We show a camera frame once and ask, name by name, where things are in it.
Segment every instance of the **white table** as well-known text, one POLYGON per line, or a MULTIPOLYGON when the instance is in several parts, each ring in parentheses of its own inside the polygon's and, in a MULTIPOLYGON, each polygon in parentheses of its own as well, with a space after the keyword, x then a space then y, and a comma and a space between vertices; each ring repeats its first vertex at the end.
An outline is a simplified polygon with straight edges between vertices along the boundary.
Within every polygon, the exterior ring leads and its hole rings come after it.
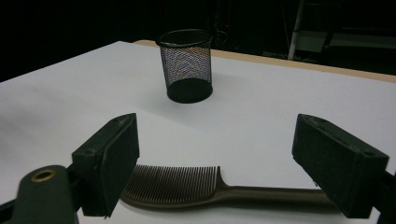
MULTIPOLYGON (((160 50, 117 42, 0 83, 0 203, 36 168, 71 153, 110 119, 137 113, 140 164, 220 165, 229 185, 316 186, 293 160, 297 115, 340 126, 390 156, 396 170, 396 78, 212 50, 213 94, 166 96, 160 50)), ((119 203, 80 223, 376 223, 342 215, 213 208, 159 213, 119 203)))

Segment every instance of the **black comb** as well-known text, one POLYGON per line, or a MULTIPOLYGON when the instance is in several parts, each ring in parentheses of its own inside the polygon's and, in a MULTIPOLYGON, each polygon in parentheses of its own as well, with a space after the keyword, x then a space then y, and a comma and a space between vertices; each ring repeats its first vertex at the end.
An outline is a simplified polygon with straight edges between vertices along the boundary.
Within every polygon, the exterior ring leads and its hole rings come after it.
POLYGON ((121 200, 149 210, 229 206, 335 213, 321 189, 230 187, 220 167, 136 165, 121 200))

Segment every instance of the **dark floor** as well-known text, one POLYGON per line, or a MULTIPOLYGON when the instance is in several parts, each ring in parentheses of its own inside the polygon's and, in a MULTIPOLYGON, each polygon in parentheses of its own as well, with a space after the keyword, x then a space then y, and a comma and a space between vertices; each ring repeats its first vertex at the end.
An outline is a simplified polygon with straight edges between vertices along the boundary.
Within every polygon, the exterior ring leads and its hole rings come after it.
MULTIPOLYGON (((2 1, 0 82, 119 40, 155 40, 185 28, 209 31, 213 49, 287 59, 298 6, 295 0, 2 1)), ((303 28, 326 31, 332 8, 308 7, 303 28)), ((297 50, 294 60, 316 63, 318 55, 297 50)))

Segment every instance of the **mesh pencil holder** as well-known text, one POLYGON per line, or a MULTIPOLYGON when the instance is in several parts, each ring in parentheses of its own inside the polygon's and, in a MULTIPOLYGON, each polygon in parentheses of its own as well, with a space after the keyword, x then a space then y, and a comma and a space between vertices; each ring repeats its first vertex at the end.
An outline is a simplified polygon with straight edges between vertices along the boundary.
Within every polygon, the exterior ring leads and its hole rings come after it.
POLYGON ((190 104, 212 94, 211 40, 211 34, 193 29, 169 32, 157 39, 169 99, 190 104))

